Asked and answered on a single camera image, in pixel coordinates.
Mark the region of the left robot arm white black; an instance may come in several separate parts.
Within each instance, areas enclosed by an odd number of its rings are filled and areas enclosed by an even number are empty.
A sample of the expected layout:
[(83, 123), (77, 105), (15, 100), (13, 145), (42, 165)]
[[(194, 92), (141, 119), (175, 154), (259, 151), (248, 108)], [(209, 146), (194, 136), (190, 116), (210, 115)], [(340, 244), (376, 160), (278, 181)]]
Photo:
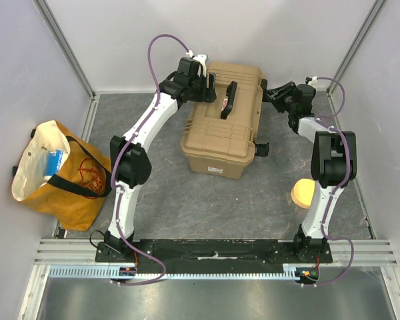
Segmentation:
[(182, 104), (216, 99), (215, 75), (207, 73), (206, 61), (204, 54), (182, 57), (177, 70), (160, 82), (151, 104), (136, 124), (123, 136), (111, 139), (111, 184), (116, 196), (112, 220), (97, 246), (97, 262), (124, 262), (133, 256), (131, 241), (137, 200), (152, 171), (148, 150)]

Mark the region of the tan plastic toolbox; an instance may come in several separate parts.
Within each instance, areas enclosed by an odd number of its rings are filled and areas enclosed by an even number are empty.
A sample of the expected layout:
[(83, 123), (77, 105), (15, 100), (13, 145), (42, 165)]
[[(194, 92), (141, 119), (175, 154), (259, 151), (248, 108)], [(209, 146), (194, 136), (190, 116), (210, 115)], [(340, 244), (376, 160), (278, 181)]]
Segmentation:
[(265, 76), (259, 67), (210, 62), (216, 99), (195, 103), (181, 140), (190, 169), (240, 179), (256, 154)]

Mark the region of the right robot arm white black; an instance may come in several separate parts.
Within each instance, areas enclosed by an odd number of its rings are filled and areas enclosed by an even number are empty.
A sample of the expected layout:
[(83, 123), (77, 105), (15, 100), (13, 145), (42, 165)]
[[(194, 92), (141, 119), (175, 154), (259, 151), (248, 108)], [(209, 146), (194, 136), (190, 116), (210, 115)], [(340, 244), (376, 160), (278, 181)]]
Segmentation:
[(339, 196), (357, 174), (356, 136), (352, 131), (340, 131), (326, 125), (321, 116), (312, 112), (316, 89), (306, 83), (288, 82), (269, 89), (261, 81), (263, 101), (288, 114), (289, 127), (312, 142), (311, 176), (314, 192), (307, 216), (300, 224), (291, 245), (293, 257), (308, 262), (327, 250), (328, 228)]

